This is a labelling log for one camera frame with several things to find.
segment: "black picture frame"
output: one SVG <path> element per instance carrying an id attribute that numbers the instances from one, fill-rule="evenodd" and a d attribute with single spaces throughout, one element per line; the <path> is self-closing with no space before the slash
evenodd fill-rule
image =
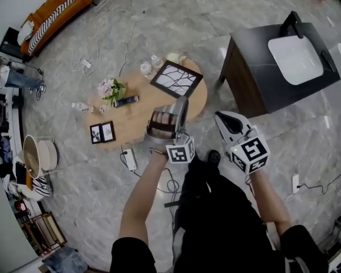
<path id="1" fill-rule="evenodd" d="M 105 140 L 105 135 L 103 134 L 103 127 L 104 127 L 105 125 L 110 125 L 110 127 L 111 127 L 111 134 L 113 135 L 113 138 L 112 138 L 112 139 Z M 105 123 L 100 124 L 100 130 L 101 130 L 102 142 L 103 142 L 103 143 L 109 143 L 109 142 L 113 142 L 113 141 L 116 140 L 115 131 L 114 131 L 114 125 L 113 125 L 113 122 L 112 122 L 112 121 L 109 121 L 109 122 L 105 122 Z"/>
<path id="2" fill-rule="evenodd" d="M 199 74 L 199 73 L 197 73 L 191 69 L 183 67 L 182 65 L 176 64 L 172 61 L 168 61 L 168 60 L 165 61 L 164 65 L 159 69 L 159 71 L 157 72 L 155 77 L 152 79 L 150 84 L 153 85 L 154 87 L 157 87 L 158 89 L 162 90 L 163 92 L 168 93 L 169 95 L 173 96 L 174 98 L 181 97 L 182 95 L 178 94 L 177 92 L 170 90 L 168 87 L 161 85 L 157 82 L 158 78 L 163 74 L 163 72 L 168 68 L 168 66 L 173 66 L 179 70 L 187 72 L 188 74 L 196 77 L 194 79 L 194 81 L 192 82 L 192 84 L 190 85 L 190 87 L 188 88 L 188 90 L 186 91 L 186 93 L 183 95 L 183 96 L 186 96 L 187 98 L 189 98 L 191 96 L 191 94 L 193 93 L 193 91 L 196 89 L 199 82 L 201 82 L 203 75 Z"/>
<path id="3" fill-rule="evenodd" d="M 95 127 L 98 127 L 98 131 L 99 131 L 99 134 L 98 134 L 99 140 L 97 140 L 97 141 L 94 141 L 95 135 L 93 134 L 93 129 L 94 129 Z M 90 126 L 90 135 L 91 135 L 91 142 L 92 142 L 92 144 L 97 144 L 97 143 L 102 143 L 102 142 L 103 142 L 103 141 L 102 141 L 102 138 L 103 138 L 103 137 L 102 137 L 101 131 L 102 131 L 102 129 L 101 129 L 101 124 L 100 124 L 100 123 L 97 124 L 97 125 L 91 125 L 91 126 Z"/>

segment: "zebra print fabric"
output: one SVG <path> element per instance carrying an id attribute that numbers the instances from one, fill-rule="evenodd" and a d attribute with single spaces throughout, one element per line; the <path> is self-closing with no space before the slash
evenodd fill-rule
<path id="1" fill-rule="evenodd" d="M 51 187 L 43 176 L 33 179 L 33 190 L 42 196 L 50 196 L 52 192 Z"/>
<path id="2" fill-rule="evenodd" d="M 35 35 L 31 38 L 29 42 L 29 55 L 33 54 L 33 51 L 35 50 L 36 46 L 41 41 L 42 37 L 45 35 L 51 24 L 58 18 L 58 16 L 69 6 L 71 5 L 75 0 L 67 0 L 63 4 L 57 7 L 56 11 L 52 13 L 52 15 L 41 24 Z"/>

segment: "gray marble tile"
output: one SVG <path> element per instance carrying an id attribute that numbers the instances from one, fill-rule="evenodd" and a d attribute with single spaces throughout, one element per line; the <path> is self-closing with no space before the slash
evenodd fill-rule
<path id="1" fill-rule="evenodd" d="M 86 102 L 104 78 L 118 77 L 126 53 L 121 42 L 130 39 L 134 25 L 124 10 L 138 22 L 128 43 L 129 64 L 123 74 L 150 60 L 154 53 L 184 53 L 199 65 L 208 98 L 203 112 L 187 128 L 196 139 L 200 157 L 211 148 L 224 154 L 214 112 L 238 110 L 227 83 L 217 84 L 230 32 L 282 23 L 295 10 L 303 21 L 315 25 L 327 47 L 341 43 L 341 6 L 336 0 L 110 0 L 100 10 L 88 8 L 66 25 L 30 62 L 44 71 L 47 92 L 39 102 L 24 92 L 23 125 L 26 134 L 55 137 L 61 171 L 51 176 L 54 193 L 43 201 L 44 206 L 53 211 L 68 245 L 79 249 L 91 267 L 104 271 L 110 267 L 122 209 L 138 178 L 119 161 L 119 149 L 100 152 L 91 145 L 82 114 L 70 105 Z M 98 68 L 85 77 L 82 72 L 73 72 L 72 65 L 81 56 L 95 64 L 98 27 Z M 299 173 L 300 181 L 326 185 L 341 173 L 341 115 L 331 110 L 323 93 L 318 92 L 251 122 L 268 139 L 272 155 L 265 170 L 277 193 L 288 199 L 293 223 L 304 224 L 316 240 L 321 239 L 341 214 L 341 180 L 323 197 L 319 189 L 301 188 L 296 196 L 287 198 L 290 177 Z M 149 161 L 149 146 L 142 142 L 129 147 L 134 150 L 141 174 Z M 181 185 L 187 165 L 167 167 Z M 225 157 L 220 171 L 240 186 L 256 207 L 244 175 Z M 167 171 L 163 172 L 159 188 L 165 189 L 169 179 Z M 168 269 L 172 262 L 171 219 L 164 209 L 169 200 L 169 194 L 158 191 L 147 222 L 158 271 Z"/>

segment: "power strip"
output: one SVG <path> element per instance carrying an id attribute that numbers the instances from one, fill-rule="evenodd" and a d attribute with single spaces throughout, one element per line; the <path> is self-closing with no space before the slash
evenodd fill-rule
<path id="1" fill-rule="evenodd" d="M 135 161 L 134 152 L 132 151 L 131 148 L 127 148 L 126 150 L 124 150 L 123 155 L 125 157 L 128 169 L 134 172 L 138 168 L 138 165 L 136 164 Z"/>
<path id="2" fill-rule="evenodd" d="M 85 59 L 82 61 L 82 66 L 87 67 L 87 69 L 91 69 L 92 65 L 86 61 Z"/>
<path id="3" fill-rule="evenodd" d="M 300 185 L 300 176 L 299 174 L 295 174 L 292 176 L 292 193 L 296 194 L 298 192 L 298 190 Z"/>

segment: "black shoe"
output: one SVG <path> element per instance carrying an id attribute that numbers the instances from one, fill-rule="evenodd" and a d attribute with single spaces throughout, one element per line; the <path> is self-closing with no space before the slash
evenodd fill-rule
<path id="1" fill-rule="evenodd" d="M 207 162 L 218 167 L 221 161 L 221 154 L 216 150 L 210 150 L 207 156 Z"/>

